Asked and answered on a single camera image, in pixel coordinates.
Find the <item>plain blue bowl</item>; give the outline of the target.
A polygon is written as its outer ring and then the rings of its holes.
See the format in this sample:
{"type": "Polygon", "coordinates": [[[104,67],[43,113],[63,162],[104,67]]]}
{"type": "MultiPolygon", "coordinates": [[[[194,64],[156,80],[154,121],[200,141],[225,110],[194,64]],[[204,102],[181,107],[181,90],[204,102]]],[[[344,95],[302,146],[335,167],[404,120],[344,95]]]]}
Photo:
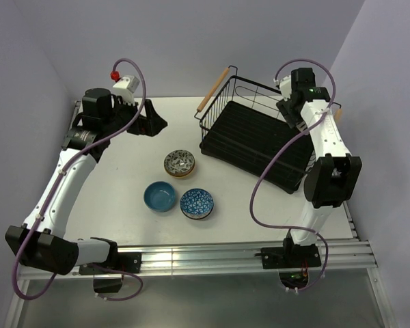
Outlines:
{"type": "Polygon", "coordinates": [[[143,193],[145,205],[155,212],[169,211],[176,201],[176,191],[173,186],[164,181],[149,184],[143,193]]]}

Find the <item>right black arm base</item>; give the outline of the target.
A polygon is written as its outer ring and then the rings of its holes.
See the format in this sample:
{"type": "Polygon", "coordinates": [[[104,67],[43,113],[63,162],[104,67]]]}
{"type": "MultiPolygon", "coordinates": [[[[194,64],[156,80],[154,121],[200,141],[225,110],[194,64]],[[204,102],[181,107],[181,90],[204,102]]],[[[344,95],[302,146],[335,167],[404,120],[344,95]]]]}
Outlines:
{"type": "Polygon", "coordinates": [[[259,257],[264,270],[293,269],[280,273],[281,283],[288,288],[304,288],[309,282],[309,268],[321,267],[321,259],[315,244],[295,245],[290,237],[284,239],[280,247],[263,247],[255,257],[259,257]]]}

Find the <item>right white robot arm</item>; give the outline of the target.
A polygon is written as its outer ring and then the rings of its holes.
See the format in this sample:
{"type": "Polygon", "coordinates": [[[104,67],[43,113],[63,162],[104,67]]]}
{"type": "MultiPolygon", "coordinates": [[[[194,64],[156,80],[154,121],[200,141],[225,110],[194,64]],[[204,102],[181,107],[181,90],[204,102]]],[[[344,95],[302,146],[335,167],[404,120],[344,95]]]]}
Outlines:
{"type": "Polygon", "coordinates": [[[311,68],[293,70],[277,86],[283,96],[277,108],[289,127],[311,138],[315,156],[304,180],[300,228],[289,229],[293,243],[282,250],[283,261],[295,267],[305,259],[303,247],[318,240],[332,212],[351,198],[362,161],[345,146],[331,112],[331,97],[325,87],[316,85],[311,68]]]}

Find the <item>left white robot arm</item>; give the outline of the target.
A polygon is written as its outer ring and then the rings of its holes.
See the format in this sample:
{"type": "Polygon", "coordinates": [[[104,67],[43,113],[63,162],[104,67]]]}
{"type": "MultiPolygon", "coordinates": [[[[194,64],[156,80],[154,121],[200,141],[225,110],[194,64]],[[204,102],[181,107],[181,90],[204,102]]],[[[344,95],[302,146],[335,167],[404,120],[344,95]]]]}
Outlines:
{"type": "Polygon", "coordinates": [[[56,170],[36,207],[22,225],[11,225],[5,233],[16,256],[13,272],[23,265],[66,275],[74,267],[92,263],[104,273],[115,271],[120,263],[116,242],[98,237],[83,241],[64,238],[72,207],[111,139],[123,132],[154,137],[165,127],[167,122],[148,98],[137,103],[128,89],[87,90],[66,133],[56,170]]]}

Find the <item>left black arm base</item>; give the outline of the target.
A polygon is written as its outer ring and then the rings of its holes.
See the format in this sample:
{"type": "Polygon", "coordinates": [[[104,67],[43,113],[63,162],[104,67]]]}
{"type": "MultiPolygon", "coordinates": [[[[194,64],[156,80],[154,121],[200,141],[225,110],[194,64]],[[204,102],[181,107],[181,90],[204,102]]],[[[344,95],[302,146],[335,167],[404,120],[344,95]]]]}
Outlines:
{"type": "Polygon", "coordinates": [[[136,297],[144,287],[144,282],[137,274],[141,269],[141,252],[119,253],[116,259],[109,264],[96,263],[85,264],[79,267],[79,275],[104,275],[118,274],[120,278],[93,278],[93,290],[97,297],[108,301],[125,301],[136,297]],[[130,296],[113,297],[111,294],[118,294],[124,287],[125,279],[132,277],[138,281],[138,289],[130,296]]]}

